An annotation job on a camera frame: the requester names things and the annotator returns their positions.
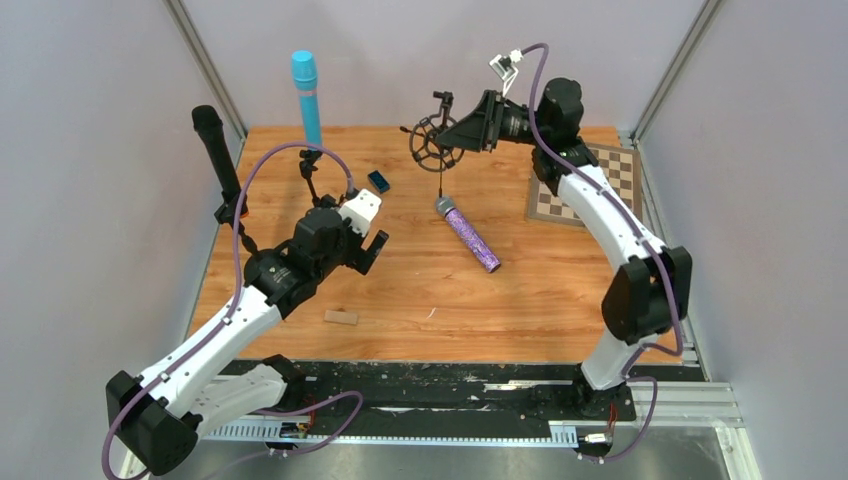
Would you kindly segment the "black tripod shock-mount stand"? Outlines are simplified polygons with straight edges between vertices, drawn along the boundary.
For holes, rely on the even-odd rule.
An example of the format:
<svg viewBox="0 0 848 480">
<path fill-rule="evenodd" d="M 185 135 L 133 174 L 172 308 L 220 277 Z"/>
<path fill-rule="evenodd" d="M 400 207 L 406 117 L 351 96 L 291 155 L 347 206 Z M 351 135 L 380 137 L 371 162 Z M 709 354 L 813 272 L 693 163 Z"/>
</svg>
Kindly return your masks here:
<svg viewBox="0 0 848 480">
<path fill-rule="evenodd" d="M 407 135 L 408 149 L 417 166 L 439 175 L 438 197 L 444 197 L 443 175 L 455 167 L 463 158 L 465 150 L 444 146 L 437 137 L 457 121 L 451 116 L 454 95 L 450 91 L 434 91 L 433 97 L 440 101 L 436 113 L 422 117 L 412 127 L 399 126 Z"/>
</svg>

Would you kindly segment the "blue microphone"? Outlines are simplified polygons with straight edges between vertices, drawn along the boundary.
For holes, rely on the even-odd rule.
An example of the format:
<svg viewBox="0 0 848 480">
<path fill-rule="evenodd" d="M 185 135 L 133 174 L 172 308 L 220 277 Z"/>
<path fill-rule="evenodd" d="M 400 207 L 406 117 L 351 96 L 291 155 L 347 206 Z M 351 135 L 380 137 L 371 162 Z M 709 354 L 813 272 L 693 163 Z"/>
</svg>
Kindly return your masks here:
<svg viewBox="0 0 848 480">
<path fill-rule="evenodd" d="M 307 142 L 322 145 L 322 129 L 317 96 L 318 71 L 314 55 L 307 50 L 291 54 L 291 76 L 298 93 L 301 121 Z"/>
</svg>

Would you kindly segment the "black microphone orange end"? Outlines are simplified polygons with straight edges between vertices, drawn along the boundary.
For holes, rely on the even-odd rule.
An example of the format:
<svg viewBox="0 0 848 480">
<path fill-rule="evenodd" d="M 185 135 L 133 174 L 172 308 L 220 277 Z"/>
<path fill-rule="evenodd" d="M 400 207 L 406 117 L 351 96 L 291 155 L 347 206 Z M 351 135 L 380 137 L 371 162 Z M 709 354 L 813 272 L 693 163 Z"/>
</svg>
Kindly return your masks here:
<svg viewBox="0 0 848 480">
<path fill-rule="evenodd" d="M 214 216 L 219 224 L 232 224 L 241 184 L 225 140 L 223 121 L 211 105 L 196 106 L 191 116 L 193 128 L 207 151 L 222 190 L 222 204 Z"/>
</svg>

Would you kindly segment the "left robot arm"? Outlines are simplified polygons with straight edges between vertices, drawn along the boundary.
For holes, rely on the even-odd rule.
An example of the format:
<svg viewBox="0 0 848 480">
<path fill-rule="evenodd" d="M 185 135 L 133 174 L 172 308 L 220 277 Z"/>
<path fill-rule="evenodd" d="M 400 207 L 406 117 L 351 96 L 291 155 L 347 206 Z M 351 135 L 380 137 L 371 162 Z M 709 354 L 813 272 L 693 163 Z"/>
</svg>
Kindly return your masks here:
<svg viewBox="0 0 848 480">
<path fill-rule="evenodd" d="M 245 414 L 278 404 L 298 376 L 281 356 L 221 384 L 212 379 L 249 343 L 312 298 L 339 266 L 365 275 L 388 240 L 380 230 L 362 243 L 380 210 L 378 198 L 359 196 L 340 207 L 310 209 L 292 238 L 251 255 L 225 306 L 183 344 L 132 376 L 118 371 L 106 384 L 109 430 L 101 468 L 112 479 L 114 439 L 147 472 L 172 471 L 198 440 Z"/>
</svg>

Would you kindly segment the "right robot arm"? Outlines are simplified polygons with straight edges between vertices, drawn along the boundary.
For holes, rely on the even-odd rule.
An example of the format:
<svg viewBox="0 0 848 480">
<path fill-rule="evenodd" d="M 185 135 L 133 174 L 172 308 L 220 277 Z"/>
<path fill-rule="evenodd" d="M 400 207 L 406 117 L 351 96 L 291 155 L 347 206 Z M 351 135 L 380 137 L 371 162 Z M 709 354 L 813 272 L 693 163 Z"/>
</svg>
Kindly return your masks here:
<svg viewBox="0 0 848 480">
<path fill-rule="evenodd" d="M 557 77 L 527 105 L 487 90 L 471 113 L 444 122 L 430 138 L 438 152 L 491 151 L 499 142 L 532 146 L 536 177 L 601 246 L 614 271 L 601 303 L 605 331 L 580 369 L 588 388 L 604 391 L 622 384 L 660 335 L 680 330 L 693 261 L 686 248 L 666 246 L 616 193 L 580 136 L 582 115 L 580 84 Z"/>
</svg>

